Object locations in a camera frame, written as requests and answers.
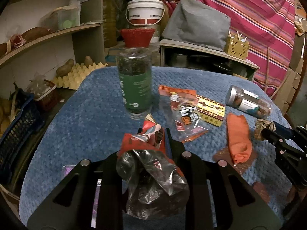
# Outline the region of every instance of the gray cloth bag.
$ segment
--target gray cloth bag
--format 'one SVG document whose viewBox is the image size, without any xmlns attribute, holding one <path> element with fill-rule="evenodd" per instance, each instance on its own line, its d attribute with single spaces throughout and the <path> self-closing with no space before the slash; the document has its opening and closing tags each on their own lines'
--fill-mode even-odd
<svg viewBox="0 0 307 230">
<path fill-rule="evenodd" d="M 165 39 L 224 51 L 230 17 L 197 0 L 180 0 L 166 25 Z"/>
</svg>

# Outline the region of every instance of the blue plastic basket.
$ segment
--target blue plastic basket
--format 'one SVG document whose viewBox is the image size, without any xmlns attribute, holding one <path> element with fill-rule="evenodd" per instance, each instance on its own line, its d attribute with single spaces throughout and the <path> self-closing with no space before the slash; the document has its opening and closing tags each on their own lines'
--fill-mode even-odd
<svg viewBox="0 0 307 230">
<path fill-rule="evenodd" d="M 44 125 L 36 105 L 34 94 L 19 89 L 17 101 L 22 104 L 20 112 L 0 138 L 0 183 L 7 184 L 12 177 L 11 166 L 19 150 L 34 132 Z"/>
</svg>

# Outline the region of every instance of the red basket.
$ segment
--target red basket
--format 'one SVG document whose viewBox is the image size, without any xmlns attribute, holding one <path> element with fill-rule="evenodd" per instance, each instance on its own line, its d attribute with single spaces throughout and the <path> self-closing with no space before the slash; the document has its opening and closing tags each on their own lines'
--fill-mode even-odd
<svg viewBox="0 0 307 230">
<path fill-rule="evenodd" d="M 56 90 L 56 84 L 46 79 L 44 81 L 49 87 L 51 87 L 51 89 L 34 101 L 39 111 L 47 112 L 50 111 L 58 103 L 59 96 Z"/>
<path fill-rule="evenodd" d="M 120 31 L 126 47 L 148 47 L 154 32 L 154 28 L 122 29 Z"/>
</svg>

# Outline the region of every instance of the blue textured blanket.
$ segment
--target blue textured blanket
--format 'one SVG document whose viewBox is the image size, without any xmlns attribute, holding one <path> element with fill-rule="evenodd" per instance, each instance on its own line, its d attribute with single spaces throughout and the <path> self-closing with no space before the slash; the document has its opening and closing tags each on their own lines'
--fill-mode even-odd
<svg viewBox="0 0 307 230">
<path fill-rule="evenodd" d="M 159 84 L 195 89 L 198 94 L 221 103 L 225 103 L 230 85 L 269 99 L 257 85 L 237 77 L 200 70 L 153 67 L 156 100 L 152 115 L 163 126 L 165 117 L 158 106 Z M 226 113 L 229 112 L 244 114 L 250 130 L 254 130 L 256 118 L 227 107 Z M 269 120 L 289 126 L 275 105 Z M 19 214 L 22 222 L 27 223 L 34 210 L 61 181 L 63 165 L 77 164 L 84 158 L 91 161 L 105 159 L 119 150 L 124 133 L 136 133 L 142 123 L 142 120 L 130 119 L 125 113 L 116 67 L 92 72 L 56 115 L 35 152 L 21 191 Z M 186 143 L 185 147 L 202 159 L 213 161 L 212 156 L 227 145 L 226 123 L 221 127 L 212 125 L 209 129 L 209 133 Z M 249 184 L 255 181 L 265 184 L 271 198 L 269 206 L 282 219 L 281 211 L 291 183 L 274 163 L 274 147 L 268 141 L 252 139 L 252 143 L 258 157 L 243 178 Z M 126 215 L 124 229 L 184 229 L 184 221 L 184 215 L 161 221 L 143 221 Z"/>
</svg>

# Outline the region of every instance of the glass canister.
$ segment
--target glass canister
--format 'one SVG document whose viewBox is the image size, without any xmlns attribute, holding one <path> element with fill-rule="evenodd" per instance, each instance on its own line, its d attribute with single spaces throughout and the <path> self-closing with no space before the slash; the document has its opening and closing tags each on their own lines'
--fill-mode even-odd
<svg viewBox="0 0 307 230">
<path fill-rule="evenodd" d="M 269 101 L 234 85 L 230 86 L 225 103 L 260 119 L 266 119 L 272 111 Z"/>
<path fill-rule="evenodd" d="M 121 50 L 116 58 L 122 99 L 133 119 L 151 110 L 151 51 L 136 47 Z"/>
</svg>

